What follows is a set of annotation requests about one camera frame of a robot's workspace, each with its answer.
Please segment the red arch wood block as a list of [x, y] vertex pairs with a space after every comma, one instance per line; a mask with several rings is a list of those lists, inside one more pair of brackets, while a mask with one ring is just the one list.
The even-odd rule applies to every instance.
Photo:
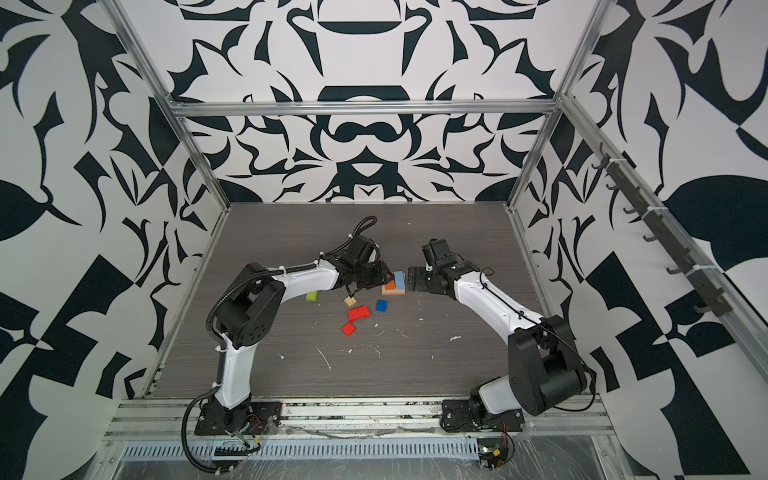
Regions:
[[369, 319], [370, 318], [370, 310], [367, 306], [361, 306], [358, 308], [350, 309], [347, 312], [348, 321], [352, 324], [354, 324], [356, 321], [361, 319]]

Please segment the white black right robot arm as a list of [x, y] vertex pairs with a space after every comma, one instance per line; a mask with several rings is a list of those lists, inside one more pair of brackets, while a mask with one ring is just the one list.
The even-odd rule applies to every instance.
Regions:
[[477, 314], [507, 346], [507, 374], [470, 394], [476, 422], [515, 410], [540, 415], [558, 409], [594, 384], [562, 317], [546, 317], [526, 308], [491, 281], [489, 268], [463, 259], [443, 241], [422, 250], [425, 265], [408, 269], [408, 288], [457, 301]]

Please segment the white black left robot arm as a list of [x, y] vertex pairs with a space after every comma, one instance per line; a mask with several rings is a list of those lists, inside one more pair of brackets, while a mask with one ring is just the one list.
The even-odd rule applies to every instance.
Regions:
[[225, 412], [250, 401], [250, 375], [258, 344], [270, 332], [281, 305], [308, 293], [345, 289], [350, 297], [383, 286], [393, 274], [379, 246], [355, 235], [343, 248], [291, 267], [246, 265], [214, 303], [206, 329], [217, 343], [219, 371], [213, 398]]

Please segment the light blue rectangular block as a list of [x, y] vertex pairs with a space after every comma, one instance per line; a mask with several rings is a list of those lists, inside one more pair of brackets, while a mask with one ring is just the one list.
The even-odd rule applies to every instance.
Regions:
[[402, 271], [394, 272], [395, 288], [398, 292], [404, 292], [406, 290], [405, 276]]

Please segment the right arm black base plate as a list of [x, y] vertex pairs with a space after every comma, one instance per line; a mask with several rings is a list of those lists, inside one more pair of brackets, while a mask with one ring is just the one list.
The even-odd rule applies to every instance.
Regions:
[[442, 401], [441, 408], [440, 428], [448, 433], [523, 430], [524, 416], [521, 409], [492, 414], [481, 404], [478, 397], [465, 400], [446, 399]]

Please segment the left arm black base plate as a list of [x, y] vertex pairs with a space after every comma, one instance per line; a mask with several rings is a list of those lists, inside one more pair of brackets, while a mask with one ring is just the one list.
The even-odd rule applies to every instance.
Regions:
[[201, 407], [197, 415], [194, 434], [214, 436], [239, 431], [243, 435], [258, 436], [281, 423], [283, 403], [279, 401], [251, 401], [226, 409], [213, 399]]

